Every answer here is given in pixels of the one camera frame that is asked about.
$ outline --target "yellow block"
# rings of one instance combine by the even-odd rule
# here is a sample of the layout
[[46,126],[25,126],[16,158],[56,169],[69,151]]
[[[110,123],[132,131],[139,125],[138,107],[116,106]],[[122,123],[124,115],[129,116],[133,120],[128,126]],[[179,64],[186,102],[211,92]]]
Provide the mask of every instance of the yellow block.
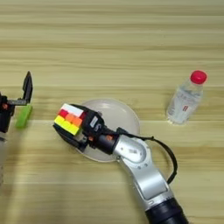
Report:
[[66,131],[69,131],[70,127],[71,127],[71,123],[67,121],[63,122],[61,125],[61,128],[63,128]]
[[60,115],[58,115],[54,120],[54,122],[57,123],[59,126],[61,126],[64,121],[65,119]]
[[74,126],[74,125],[71,125],[70,129],[69,129],[69,132],[72,133],[73,135],[76,135],[77,132],[78,132],[79,128]]

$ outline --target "green block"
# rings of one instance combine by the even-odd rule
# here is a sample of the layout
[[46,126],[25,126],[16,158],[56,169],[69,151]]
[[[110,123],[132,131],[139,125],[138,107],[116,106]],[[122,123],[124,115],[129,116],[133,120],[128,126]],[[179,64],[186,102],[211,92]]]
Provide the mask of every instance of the green block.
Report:
[[25,107],[22,108],[20,114],[18,115],[16,127],[18,129],[23,129],[26,126],[26,123],[29,119],[29,116],[32,112],[32,105],[28,104]]

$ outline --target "red bottle cap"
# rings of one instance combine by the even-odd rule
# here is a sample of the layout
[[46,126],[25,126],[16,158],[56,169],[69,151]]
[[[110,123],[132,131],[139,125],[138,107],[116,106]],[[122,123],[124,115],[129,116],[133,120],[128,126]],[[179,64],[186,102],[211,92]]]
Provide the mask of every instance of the red bottle cap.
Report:
[[191,81],[195,84],[203,84],[207,80],[207,74],[196,70],[191,75]]

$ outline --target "wooden table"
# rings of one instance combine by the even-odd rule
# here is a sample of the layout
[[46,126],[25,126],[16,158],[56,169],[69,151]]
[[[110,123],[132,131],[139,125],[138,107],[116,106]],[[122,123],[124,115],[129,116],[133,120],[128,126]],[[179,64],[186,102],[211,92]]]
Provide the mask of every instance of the wooden table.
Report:
[[[221,0],[2,1],[0,89],[19,97],[28,70],[35,88],[27,129],[10,126],[0,222],[147,223],[119,164],[83,157],[52,128],[64,102],[116,98],[136,111],[142,135],[173,148],[171,188],[189,221],[223,224],[223,29]],[[204,101],[172,126],[167,103],[195,69],[209,75]],[[171,163],[151,146],[168,176]]]

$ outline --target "white block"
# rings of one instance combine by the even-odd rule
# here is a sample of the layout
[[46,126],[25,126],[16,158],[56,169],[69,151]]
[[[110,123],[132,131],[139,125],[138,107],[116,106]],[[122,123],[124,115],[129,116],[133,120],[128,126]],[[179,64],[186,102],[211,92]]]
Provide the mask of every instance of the white block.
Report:
[[67,103],[65,103],[61,109],[64,109],[65,111],[67,111],[69,114],[73,114],[74,116],[78,116],[80,117],[81,114],[83,113],[83,110],[80,108],[76,108],[74,106],[71,106]]

